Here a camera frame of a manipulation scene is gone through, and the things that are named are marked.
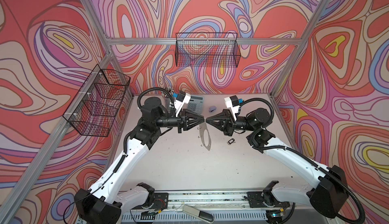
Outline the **black key tag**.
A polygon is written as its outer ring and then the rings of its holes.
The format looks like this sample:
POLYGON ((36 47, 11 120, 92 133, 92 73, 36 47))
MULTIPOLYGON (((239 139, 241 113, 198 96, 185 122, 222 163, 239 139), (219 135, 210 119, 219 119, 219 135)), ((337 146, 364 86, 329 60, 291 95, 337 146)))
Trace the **black key tag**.
POLYGON ((234 138, 231 138, 228 142, 227 142, 227 144, 228 145, 231 145, 231 144, 234 144, 236 141, 235 141, 235 139, 234 138))

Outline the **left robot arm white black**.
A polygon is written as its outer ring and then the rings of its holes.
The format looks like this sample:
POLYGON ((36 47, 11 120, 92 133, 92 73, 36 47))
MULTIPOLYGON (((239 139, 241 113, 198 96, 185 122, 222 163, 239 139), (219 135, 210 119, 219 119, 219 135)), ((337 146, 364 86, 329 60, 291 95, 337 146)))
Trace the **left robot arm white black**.
POLYGON ((135 165, 163 135, 162 128, 177 128, 181 133, 205 121, 202 115, 183 107, 190 99, 189 93, 170 94, 161 87, 147 89, 138 96, 141 117, 125 135, 122 153, 97 182, 86 190, 78 190, 74 196, 82 220, 88 224, 116 224, 123 213, 137 206, 150 207, 155 214, 166 207, 163 200, 161 206, 154 203, 155 189, 148 184, 141 182, 122 194, 119 191, 135 165))

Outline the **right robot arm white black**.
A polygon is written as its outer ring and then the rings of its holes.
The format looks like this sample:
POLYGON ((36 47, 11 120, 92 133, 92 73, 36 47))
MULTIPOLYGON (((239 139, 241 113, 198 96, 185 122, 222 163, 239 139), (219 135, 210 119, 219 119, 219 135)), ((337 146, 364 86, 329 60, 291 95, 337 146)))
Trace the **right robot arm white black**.
POLYGON ((307 185, 298 186, 273 180, 263 189, 261 196, 252 198, 251 202, 262 201, 268 207, 289 202, 292 208, 302 204, 311 206, 329 219, 339 218, 349 224, 365 222, 364 207, 348 187, 340 167, 328 167, 312 160, 268 131, 267 127, 275 115, 269 101, 263 98, 242 100, 231 96, 224 102, 226 108, 207 118, 207 124, 226 136, 232 136, 238 130, 250 131, 246 139, 252 149, 278 160, 307 182, 307 185))

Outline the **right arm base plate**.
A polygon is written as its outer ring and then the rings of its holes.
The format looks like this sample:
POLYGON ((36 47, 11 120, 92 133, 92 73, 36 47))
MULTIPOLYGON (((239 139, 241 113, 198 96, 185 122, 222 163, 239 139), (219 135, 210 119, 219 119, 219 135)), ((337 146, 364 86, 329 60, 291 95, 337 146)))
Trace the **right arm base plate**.
POLYGON ((251 208, 283 208, 290 207, 289 202, 279 202, 271 193, 247 192, 244 199, 249 202, 251 208))

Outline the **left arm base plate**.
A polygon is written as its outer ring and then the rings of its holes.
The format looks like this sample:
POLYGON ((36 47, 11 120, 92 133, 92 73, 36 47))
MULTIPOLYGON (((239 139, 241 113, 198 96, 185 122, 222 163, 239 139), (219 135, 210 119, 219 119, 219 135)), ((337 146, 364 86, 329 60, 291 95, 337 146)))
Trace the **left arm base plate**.
POLYGON ((155 193, 152 203, 134 207, 132 210, 164 210, 168 207, 169 194, 167 192, 155 193))

